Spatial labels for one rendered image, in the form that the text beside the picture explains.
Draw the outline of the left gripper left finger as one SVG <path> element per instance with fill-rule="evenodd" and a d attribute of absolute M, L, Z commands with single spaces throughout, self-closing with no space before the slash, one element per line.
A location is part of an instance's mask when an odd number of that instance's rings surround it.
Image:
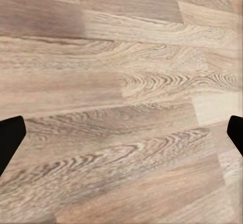
<path fill-rule="evenodd" d="M 0 176 L 26 135 L 22 116 L 0 121 Z"/>

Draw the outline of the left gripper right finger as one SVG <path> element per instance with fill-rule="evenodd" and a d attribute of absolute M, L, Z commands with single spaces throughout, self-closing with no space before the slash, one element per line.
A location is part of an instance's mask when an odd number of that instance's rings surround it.
<path fill-rule="evenodd" d="M 238 116 L 231 116 L 228 127 L 227 134 L 240 151 L 243 156 L 243 118 Z"/>

